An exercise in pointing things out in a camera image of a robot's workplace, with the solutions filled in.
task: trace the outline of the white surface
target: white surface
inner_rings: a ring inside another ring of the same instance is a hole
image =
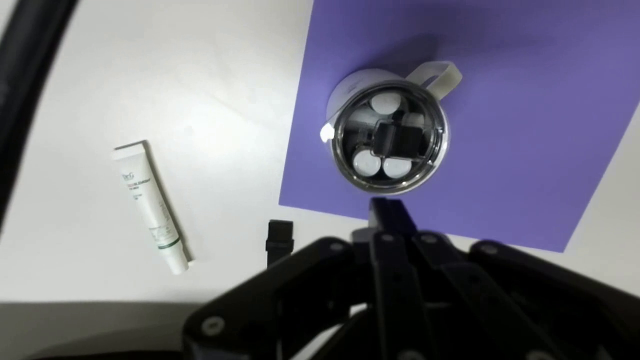
[[[297,248],[365,227],[278,209],[308,19],[311,0],[83,2],[5,223],[0,303],[205,303],[264,269],[271,218],[297,223]],[[151,143],[195,256],[182,277],[111,162],[135,140]],[[640,294],[639,165],[640,115],[569,253],[535,254]]]

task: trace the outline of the tube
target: tube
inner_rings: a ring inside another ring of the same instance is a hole
[[[151,166],[146,144],[135,143],[120,146],[112,152],[112,160],[120,166],[120,177],[133,192],[162,258],[175,275],[182,275],[189,269],[189,258]]]

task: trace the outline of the purple sheet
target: purple sheet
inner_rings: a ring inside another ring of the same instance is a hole
[[[639,0],[316,0],[282,207],[367,218],[319,130],[340,79],[455,60],[443,168],[400,196],[420,229],[565,251],[640,100]]]

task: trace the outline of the white pill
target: white pill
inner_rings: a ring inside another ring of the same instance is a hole
[[[354,156],[354,171],[369,178],[380,172],[380,162],[383,160],[373,151],[365,148]]]
[[[427,119],[420,113],[413,113],[413,115],[402,119],[402,127],[424,128],[427,127]]]
[[[402,96],[399,92],[380,92],[370,104],[379,115],[390,117],[402,107]]]
[[[402,178],[413,171],[413,160],[408,158],[387,158],[383,171],[388,178]]]
[[[377,128],[377,124],[380,123],[380,115],[374,113],[370,107],[361,107],[356,108],[350,117],[347,127],[348,128]]]

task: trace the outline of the tube cap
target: tube cap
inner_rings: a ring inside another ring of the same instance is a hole
[[[175,272],[175,275],[182,275],[187,272],[189,269],[189,258],[185,254],[185,244],[182,241],[178,241],[175,246],[170,248],[162,248],[161,251],[162,258],[167,260],[169,269]]]

